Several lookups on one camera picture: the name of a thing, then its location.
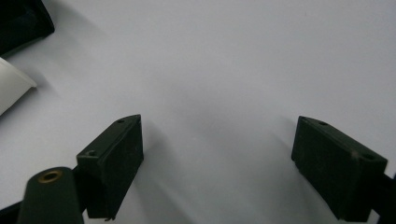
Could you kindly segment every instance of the black plastic block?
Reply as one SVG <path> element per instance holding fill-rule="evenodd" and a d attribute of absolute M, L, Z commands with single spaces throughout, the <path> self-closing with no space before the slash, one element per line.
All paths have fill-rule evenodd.
<path fill-rule="evenodd" d="M 41 0 L 0 0 L 0 55 L 54 31 Z"/>
<path fill-rule="evenodd" d="M 77 160 L 88 216 L 114 219 L 143 161 L 140 115 L 115 121 Z"/>
<path fill-rule="evenodd" d="M 84 223 L 72 170 L 56 167 L 34 175 L 27 183 L 18 223 Z"/>
<path fill-rule="evenodd" d="M 333 126 L 299 117 L 291 158 L 339 219 L 367 221 L 387 160 Z"/>

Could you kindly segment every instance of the white background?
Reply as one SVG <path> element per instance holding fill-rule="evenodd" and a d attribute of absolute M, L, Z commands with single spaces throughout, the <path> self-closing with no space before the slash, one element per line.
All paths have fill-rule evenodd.
<path fill-rule="evenodd" d="M 0 207 L 133 114 L 146 159 L 114 223 L 339 223 L 290 159 L 300 115 L 396 172 L 393 0 L 44 4 L 55 33 L 5 56 L 38 87 L 0 117 Z"/>

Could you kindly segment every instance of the black object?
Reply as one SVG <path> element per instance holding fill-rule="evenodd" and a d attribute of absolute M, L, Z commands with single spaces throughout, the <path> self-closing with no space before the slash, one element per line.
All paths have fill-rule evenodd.
<path fill-rule="evenodd" d="M 18 223 L 84 223 L 73 171 L 56 167 L 34 175 L 26 186 Z"/>
<path fill-rule="evenodd" d="M 0 223 L 83 223 L 86 208 L 89 217 L 114 219 L 144 159 L 140 115 L 115 121 L 77 158 L 74 170 L 33 176 L 23 201 L 0 211 Z"/>
<path fill-rule="evenodd" d="M 299 117 L 291 158 L 301 174 L 345 221 L 396 223 L 396 182 L 387 160 L 326 122 Z"/>
<path fill-rule="evenodd" d="M 41 0 L 0 0 L 0 55 L 54 31 Z"/>

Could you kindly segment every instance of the brass insert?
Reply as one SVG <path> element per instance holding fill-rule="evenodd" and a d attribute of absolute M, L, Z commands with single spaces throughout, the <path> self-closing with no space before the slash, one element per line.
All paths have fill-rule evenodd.
<path fill-rule="evenodd" d="M 61 176 L 62 176 L 62 171 L 60 170 L 48 171 L 38 178 L 38 182 L 41 184 L 48 184 L 61 178 Z"/>

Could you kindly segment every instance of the mounting hole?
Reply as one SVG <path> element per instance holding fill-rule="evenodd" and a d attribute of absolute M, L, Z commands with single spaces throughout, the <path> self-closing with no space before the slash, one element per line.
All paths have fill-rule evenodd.
<path fill-rule="evenodd" d="M 49 172 L 46 172 L 45 174 L 41 175 L 38 178 L 38 182 L 42 183 L 42 184 L 48 184 L 50 182 L 53 182 L 53 181 L 61 178 L 61 175 L 62 175 L 62 171 L 60 171 L 60 170 L 49 171 Z"/>
<path fill-rule="evenodd" d="M 370 154 L 363 154 L 362 155 L 364 159 L 372 161 L 375 157 L 373 155 Z"/>
<path fill-rule="evenodd" d="M 89 150 L 89 151 L 87 151 L 87 153 L 85 153 L 87 156 L 95 156 L 96 155 L 96 152 L 95 152 L 95 150 Z"/>

